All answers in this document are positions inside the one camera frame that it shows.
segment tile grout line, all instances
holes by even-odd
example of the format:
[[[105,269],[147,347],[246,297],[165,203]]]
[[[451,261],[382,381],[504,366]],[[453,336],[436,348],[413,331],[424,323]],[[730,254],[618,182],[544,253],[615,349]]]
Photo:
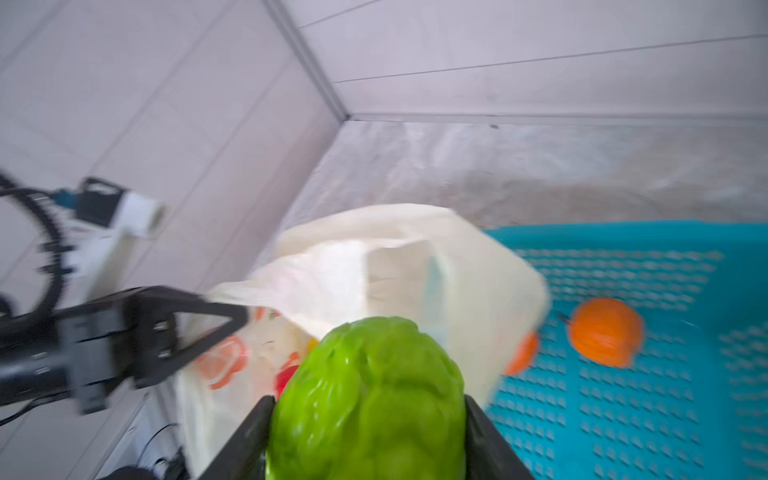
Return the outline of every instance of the tile grout line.
[[[154,89],[154,91],[150,94],[150,96],[147,98],[147,100],[139,107],[139,109],[136,111],[136,114],[129,120],[129,122],[125,125],[125,128],[120,132],[120,134],[112,141],[112,143],[109,144],[109,146],[99,155],[98,159],[94,162],[94,164],[91,166],[91,169],[88,170],[87,174],[93,174],[97,168],[101,166],[101,164],[104,163],[105,160],[107,160],[107,157],[109,154],[111,154],[115,148],[118,147],[120,142],[123,141],[123,139],[128,135],[128,133],[131,132],[133,127],[136,126],[136,124],[141,119],[141,116],[146,112],[149,107],[161,96],[163,93],[163,90],[165,89],[166,85],[170,82],[170,80],[175,76],[176,73],[178,73],[181,68],[187,63],[187,60],[192,56],[192,54],[197,50],[197,48],[200,46],[200,44],[203,43],[203,41],[208,37],[208,35],[213,31],[213,29],[221,22],[221,20],[229,13],[232,8],[235,6],[236,3],[238,3],[240,0],[231,0],[228,4],[224,6],[224,8],[221,9],[221,12],[214,18],[210,24],[203,30],[203,32],[200,34],[200,37],[194,41],[194,43],[190,46],[189,50],[187,50],[187,53],[182,55],[182,57],[179,59],[179,61],[175,64],[175,66],[168,72],[168,75],[163,78],[163,80],[160,82],[160,84],[157,85],[157,87]]]
[[[0,65],[0,75],[5,72],[5,69],[8,68],[8,66],[10,66],[16,58],[18,58],[18,56],[43,32],[43,30],[45,30],[45,27],[47,27],[53,21],[53,19],[70,3],[72,3],[72,0],[61,0],[57,5],[51,8],[51,11],[43,15],[43,18],[41,18],[38,24],[34,26],[32,31],[30,31],[29,34],[24,37],[24,39],[20,41],[18,45],[16,45],[16,48],[14,48],[11,53],[5,57],[2,65]]]
[[[59,8],[59,9],[56,11],[56,13],[58,13],[59,11],[61,11],[61,10],[64,8],[65,4],[68,4],[68,3],[69,3],[69,2],[71,2],[71,1],[72,1],[72,0],[62,0],[62,2],[61,2],[61,4],[60,4],[60,5],[61,5],[61,7],[60,7],[60,8]],[[163,91],[164,87],[165,87],[165,86],[168,84],[168,82],[169,82],[169,81],[172,79],[172,77],[173,77],[173,76],[174,76],[176,73],[178,73],[178,72],[179,72],[179,70],[180,70],[180,69],[181,69],[181,67],[184,65],[184,63],[186,63],[186,61],[189,59],[189,57],[190,57],[190,56],[191,56],[191,55],[192,55],[192,54],[193,54],[193,53],[194,53],[194,52],[197,50],[197,47],[199,47],[199,46],[200,46],[200,44],[203,42],[203,40],[204,40],[204,39],[205,39],[205,38],[206,38],[206,37],[207,37],[207,36],[210,34],[210,32],[211,32],[211,31],[214,29],[214,27],[215,27],[216,25],[218,25],[218,23],[219,23],[219,22],[220,22],[220,21],[221,21],[221,20],[224,18],[224,16],[225,16],[225,15],[226,15],[226,14],[227,14],[227,13],[228,13],[228,12],[229,12],[229,11],[230,11],[230,10],[231,10],[233,7],[234,7],[234,6],[235,6],[235,4],[236,4],[238,1],[239,1],[239,0],[231,0],[231,1],[230,1],[228,4],[226,4],[226,5],[225,5],[225,6],[224,6],[224,7],[221,9],[221,12],[219,12],[219,14],[218,14],[218,15],[217,15],[217,16],[216,16],[216,17],[215,17],[215,18],[214,18],[214,19],[213,19],[213,20],[210,22],[210,24],[208,24],[208,26],[207,26],[207,27],[206,27],[206,28],[203,30],[203,32],[200,34],[200,37],[199,37],[199,38],[198,38],[198,39],[197,39],[195,42],[193,42],[193,44],[190,46],[189,50],[187,50],[187,53],[185,53],[184,55],[182,55],[182,57],[179,59],[178,63],[176,63],[176,65],[175,65],[175,66],[174,66],[174,67],[171,69],[171,71],[170,71],[170,72],[168,72],[168,75],[166,75],[166,77],[165,77],[165,78],[164,78],[164,79],[163,79],[163,80],[160,82],[160,84],[158,84],[158,86],[157,86],[157,87],[154,89],[154,91],[153,91],[153,92],[150,94],[150,96],[147,98],[147,100],[146,100],[146,101],[145,101],[145,102],[144,102],[144,103],[143,103],[143,104],[142,104],[142,105],[139,107],[139,109],[136,111],[136,114],[134,114],[134,116],[133,116],[133,117],[132,117],[132,118],[131,118],[131,119],[128,121],[128,123],[125,125],[125,127],[123,128],[123,130],[122,130],[122,131],[121,131],[121,132],[120,132],[120,133],[117,135],[117,137],[116,137],[116,138],[115,138],[115,139],[112,141],[112,143],[110,143],[110,144],[109,144],[109,146],[108,146],[108,147],[107,147],[107,148],[104,150],[104,152],[102,152],[102,153],[101,153],[101,155],[99,155],[99,157],[96,159],[96,161],[95,161],[95,162],[94,162],[94,163],[91,165],[91,167],[90,167],[90,168],[89,168],[89,169],[86,171],[86,173],[85,173],[85,176],[88,176],[88,175],[92,175],[92,174],[94,174],[94,172],[96,171],[96,169],[97,169],[99,166],[101,166],[101,164],[103,164],[103,163],[104,163],[104,161],[107,159],[107,156],[108,156],[108,155],[109,155],[109,154],[110,154],[112,151],[114,151],[114,149],[115,149],[115,148],[117,148],[117,146],[120,144],[120,142],[121,142],[121,141],[122,141],[122,140],[123,140],[123,139],[124,139],[124,138],[125,138],[125,137],[128,135],[128,133],[131,131],[131,129],[132,129],[132,128],[133,128],[133,127],[134,127],[134,126],[135,126],[135,125],[138,123],[139,119],[141,118],[141,115],[142,115],[142,114],[144,114],[144,112],[145,112],[145,111],[147,111],[147,109],[148,109],[148,108],[149,108],[149,107],[152,105],[152,103],[153,103],[154,101],[156,101],[156,100],[157,100],[157,99],[160,97],[160,94],[161,94],[161,92]],[[42,25],[42,22],[41,22],[41,24],[39,25],[39,27],[40,27],[40,29],[42,29],[42,28],[44,27],[44,25]],[[5,64],[4,64],[2,67],[0,67],[0,74],[2,74],[2,69],[3,69],[3,68],[5,68],[5,65],[7,65],[8,63],[10,63],[10,61],[7,61],[7,62],[6,62],[6,63],[5,63]],[[40,132],[40,131],[39,131],[37,128],[35,128],[35,129],[33,129],[33,130],[34,130],[35,132],[38,132],[38,133],[43,133],[43,132]],[[48,135],[48,134],[45,134],[44,136],[45,136],[46,138],[48,138],[49,140],[53,140],[53,139],[52,139],[52,137],[50,137],[50,135]],[[64,143],[64,142],[56,141],[56,142],[54,142],[54,143],[56,143],[56,144],[63,144],[63,145],[66,145],[66,147],[67,147],[67,148],[68,148],[70,151],[72,151],[72,153],[73,153],[73,154],[76,154],[76,155],[78,155],[79,157],[83,157],[83,155],[81,155],[81,154],[79,154],[79,153],[77,153],[77,152],[74,152],[74,151],[73,151],[73,150],[72,150],[72,149],[71,149],[71,148],[70,148],[70,147],[69,147],[69,146],[68,146],[66,143]],[[9,269],[8,269],[8,272],[7,272],[7,273],[6,273],[6,274],[5,274],[5,275],[4,275],[4,276],[3,276],[3,277],[0,279],[0,285],[2,285],[3,283],[5,283],[5,282],[8,280],[8,278],[9,278],[9,277],[10,277],[10,276],[13,274],[14,270],[16,269],[16,267],[18,267],[18,265],[21,263],[21,261],[24,259],[24,257],[25,257],[26,255],[28,255],[28,254],[29,254],[29,251],[30,251],[30,249],[32,249],[32,248],[34,248],[34,247],[35,247],[35,244],[37,243],[37,240],[38,240],[38,238],[37,238],[37,237],[36,237],[34,240],[32,240],[32,241],[30,242],[30,244],[27,246],[27,248],[24,250],[24,253],[23,253],[22,255],[20,255],[20,256],[19,256],[19,257],[16,259],[16,261],[13,263],[13,265],[11,266],[11,268],[9,268]],[[146,253],[148,253],[148,251],[149,251],[149,250],[151,250],[151,248],[150,248],[150,249],[147,249],[147,252],[145,252],[145,253],[144,253],[144,255],[141,257],[141,260],[143,260],[143,259],[144,259],[144,257],[146,256]]]
[[[322,115],[323,115],[323,111],[322,111],[322,109],[319,109],[317,114],[315,114],[315,116],[312,117],[313,121],[310,122],[306,126],[304,131],[301,132],[301,135],[299,136],[298,141],[296,141],[296,143],[294,143],[291,146],[291,148],[286,152],[286,154],[280,159],[281,160],[280,163],[282,163],[282,161],[285,161],[285,159],[289,158],[291,156],[291,154],[293,154],[293,152],[300,146],[301,142],[303,140],[305,140],[307,138],[307,136],[309,135],[309,133],[311,132],[312,127],[315,124],[315,120],[320,118]],[[235,230],[232,232],[230,237],[224,243],[224,246],[222,247],[221,251],[216,255],[216,258],[214,259],[214,261],[211,262],[211,264],[209,265],[208,269],[205,271],[205,274],[203,275],[203,278],[200,280],[200,282],[195,287],[196,290],[200,289],[200,286],[202,286],[205,283],[205,279],[208,277],[208,275],[210,275],[211,271],[216,266],[217,261],[221,258],[222,255],[224,255],[224,252],[227,251],[227,248],[229,247],[229,245],[234,241],[235,236],[243,229],[243,226],[248,221],[248,217],[250,217],[250,215],[252,214],[252,212],[254,211],[254,209],[258,205],[257,200],[258,200],[258,196],[256,198],[254,198],[253,203],[251,203],[251,205],[248,206],[248,208],[246,209],[246,213],[240,219],[240,222],[237,224],[237,227],[235,227]]]
[[[241,128],[242,128],[242,127],[245,125],[245,123],[246,123],[248,120],[250,120],[250,118],[251,118],[251,116],[253,115],[253,113],[255,113],[255,112],[256,112],[256,110],[258,110],[258,107],[261,105],[261,103],[262,103],[262,101],[264,100],[264,98],[267,96],[267,94],[268,94],[270,91],[272,91],[272,89],[274,88],[274,86],[275,86],[275,84],[277,83],[277,81],[280,79],[280,77],[283,75],[283,73],[285,73],[285,71],[288,69],[288,67],[290,66],[290,64],[291,64],[292,62],[293,62],[293,56],[292,56],[292,55],[288,55],[288,58],[287,58],[287,59],[284,61],[283,65],[281,65],[281,66],[280,66],[280,68],[279,68],[279,69],[278,69],[278,71],[277,71],[277,74],[276,74],[276,75],[275,75],[275,77],[272,79],[272,81],[270,82],[270,84],[269,84],[269,85],[268,85],[268,86],[267,86],[267,87],[264,89],[264,92],[262,92],[262,94],[261,94],[261,95],[259,95],[259,97],[256,99],[256,102],[253,104],[253,106],[251,106],[251,108],[250,108],[250,109],[248,110],[248,112],[247,112],[247,113],[246,113],[246,114],[243,116],[243,118],[242,118],[242,119],[240,119],[240,122],[237,124],[237,126],[234,128],[234,130],[232,130],[232,133],[231,133],[231,134],[230,134],[230,136],[227,138],[227,141],[225,141],[225,142],[223,143],[223,145],[221,146],[221,148],[219,149],[219,151],[218,151],[218,152],[217,152],[217,153],[214,155],[214,157],[211,159],[211,161],[208,163],[208,165],[205,167],[205,169],[204,169],[204,170],[203,170],[203,171],[200,173],[200,176],[197,178],[197,180],[195,181],[195,183],[194,183],[194,184],[192,185],[192,187],[189,189],[189,191],[187,192],[187,194],[184,196],[184,198],[181,200],[181,202],[179,202],[178,206],[177,206],[176,208],[174,208],[174,211],[171,213],[170,217],[168,217],[168,218],[167,218],[167,219],[166,219],[166,220],[163,222],[163,223],[164,223],[164,225],[163,225],[162,229],[161,229],[160,231],[158,231],[158,232],[157,232],[157,236],[155,237],[155,239],[153,240],[153,242],[152,242],[152,244],[149,246],[149,248],[147,248],[147,251],[145,251],[145,252],[144,252],[144,254],[141,256],[141,258],[140,258],[140,259],[138,259],[138,261],[136,262],[136,264],[135,264],[134,268],[133,268],[133,269],[132,269],[130,272],[126,273],[126,275],[125,275],[125,277],[124,277],[124,279],[125,279],[125,280],[128,280],[128,279],[130,279],[130,278],[131,278],[131,276],[132,276],[132,275],[133,275],[133,274],[134,274],[134,273],[135,273],[135,272],[138,270],[138,268],[141,266],[141,264],[142,264],[142,263],[144,262],[144,260],[147,258],[147,255],[149,255],[149,253],[150,253],[150,252],[152,251],[152,249],[154,248],[154,242],[156,242],[157,240],[159,240],[159,238],[160,238],[160,235],[161,235],[161,234],[162,234],[162,233],[163,233],[163,232],[164,232],[164,231],[165,231],[165,230],[168,228],[168,226],[170,225],[171,221],[172,221],[174,218],[176,218],[176,217],[177,217],[177,215],[179,214],[179,212],[180,212],[180,211],[181,211],[181,210],[184,208],[184,205],[186,205],[186,204],[187,204],[187,202],[189,201],[190,197],[192,196],[192,193],[194,193],[194,191],[195,191],[195,190],[197,189],[197,187],[200,185],[200,182],[202,182],[202,181],[203,181],[203,179],[205,178],[206,174],[207,174],[207,173],[210,171],[210,169],[211,169],[211,168],[213,168],[213,166],[215,165],[215,163],[219,161],[219,159],[220,159],[221,155],[224,153],[224,151],[225,151],[225,150],[226,150],[226,149],[227,149],[227,148],[230,146],[230,144],[232,143],[232,140],[233,140],[233,139],[234,139],[234,138],[237,136],[237,134],[238,134],[238,133],[240,133],[240,129],[241,129]]]
[[[346,10],[342,10],[341,12],[337,12],[337,13],[328,15],[327,17],[322,17],[320,20],[313,20],[313,21],[311,21],[310,23],[308,23],[306,25],[301,25],[299,28],[311,27],[312,25],[316,25],[316,24],[318,24],[320,22],[324,22],[325,20],[330,20],[331,18],[335,18],[335,17],[338,17],[340,15],[344,15],[345,13],[352,12],[353,10],[357,10],[359,8],[367,7],[368,5],[371,5],[373,3],[377,3],[377,2],[380,2],[380,1],[382,1],[382,0],[370,0],[370,2],[362,3],[362,4],[357,5],[355,7],[348,8]]]
[[[457,71],[457,70],[470,70],[473,68],[486,68],[486,67],[500,67],[503,65],[516,65],[516,64],[524,64],[524,63],[534,63],[537,61],[551,61],[551,60],[562,60],[565,58],[578,58],[578,57],[592,57],[596,55],[607,55],[612,53],[624,53],[628,51],[640,51],[640,50],[654,50],[658,48],[669,48],[669,47],[683,47],[688,45],[699,45],[699,44],[706,44],[706,43],[717,43],[719,41],[736,41],[736,40],[750,40],[755,38],[768,38],[768,33],[765,34],[755,34],[755,35],[743,35],[740,37],[724,37],[724,38],[708,38],[704,40],[692,40],[692,41],[678,41],[673,43],[665,43],[665,44],[659,44],[659,45],[648,45],[644,47],[628,47],[628,48],[616,48],[614,50],[605,50],[605,51],[589,51],[586,53],[577,53],[572,55],[557,55],[554,57],[544,57],[544,58],[529,58],[527,60],[514,60],[514,61],[502,61],[499,63],[491,63],[486,65],[472,65],[468,67],[455,67],[455,68],[444,68],[442,70],[424,70],[424,71],[414,71],[409,73],[400,73],[400,74],[391,74],[391,75],[377,75],[373,77],[361,77],[361,78],[350,78],[349,80],[338,80],[334,81],[334,84],[342,84],[352,81],[364,81],[364,80],[376,80],[378,78],[392,78],[392,77],[407,77],[410,75],[421,75],[421,74],[430,74],[430,73],[439,73],[444,71]]]

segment wall tile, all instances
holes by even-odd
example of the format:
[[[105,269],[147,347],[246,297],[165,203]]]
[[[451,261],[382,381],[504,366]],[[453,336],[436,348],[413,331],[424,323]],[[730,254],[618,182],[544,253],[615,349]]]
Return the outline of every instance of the wall tile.
[[[1,111],[0,141],[33,157],[41,164],[41,168],[50,168],[66,177],[83,177],[93,164],[91,160],[77,155],[66,144]]]
[[[166,219],[192,191],[217,146],[164,101],[155,101],[94,172],[166,204]]]
[[[80,415],[70,399],[34,409],[0,453],[4,478],[64,480],[113,412],[106,409]]]
[[[303,27],[325,17],[335,15],[350,8],[359,7],[371,0],[286,0],[286,6],[293,14],[296,25]]]
[[[194,291],[220,250],[221,245],[207,242],[194,225],[174,218],[129,274],[125,288],[168,285]]]
[[[302,29],[331,81],[451,66],[433,0],[385,0]]]
[[[440,19],[453,66],[468,67],[764,34],[768,4],[763,0],[445,0]]]
[[[74,0],[0,77],[0,108],[91,162],[201,35],[174,0]]]
[[[239,0],[163,96],[222,145],[290,55],[264,4]]]
[[[338,131],[339,122],[328,109],[312,118],[271,181],[256,193],[253,207],[197,291],[245,278]]]
[[[199,235],[223,244],[254,197],[273,181],[293,143],[326,108],[298,61],[292,61],[245,120],[180,210]]]
[[[59,3],[60,0],[0,2],[0,62],[3,62]]]
[[[766,115],[768,38],[336,84],[355,114]]]

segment white tiled wall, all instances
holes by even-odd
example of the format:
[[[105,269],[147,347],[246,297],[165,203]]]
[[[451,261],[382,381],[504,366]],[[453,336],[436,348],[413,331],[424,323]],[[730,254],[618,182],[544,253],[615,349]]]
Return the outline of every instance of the white tiled wall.
[[[124,286],[243,278],[338,129],[262,0],[0,2],[0,168],[36,187],[97,175],[167,205]],[[6,201],[0,224],[0,292],[26,307],[37,232]],[[0,432],[3,479],[69,478],[110,415],[56,405]]]
[[[768,114],[764,0],[284,1],[353,114]]]

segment orange fruit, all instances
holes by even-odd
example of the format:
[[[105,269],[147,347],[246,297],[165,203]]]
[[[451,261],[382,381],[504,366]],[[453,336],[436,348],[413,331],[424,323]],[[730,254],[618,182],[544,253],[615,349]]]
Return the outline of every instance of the orange fruit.
[[[595,363],[626,368],[645,341],[645,322],[630,306],[612,298],[582,303],[568,322],[568,338]]]
[[[527,369],[538,353],[538,333],[529,333],[518,347],[515,357],[507,364],[504,374],[513,376]]]

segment floor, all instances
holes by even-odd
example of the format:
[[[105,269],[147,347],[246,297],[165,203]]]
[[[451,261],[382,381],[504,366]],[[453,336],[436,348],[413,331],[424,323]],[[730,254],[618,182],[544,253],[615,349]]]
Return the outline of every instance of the floor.
[[[768,128],[348,121],[280,229],[401,202],[451,207],[483,229],[768,221]]]

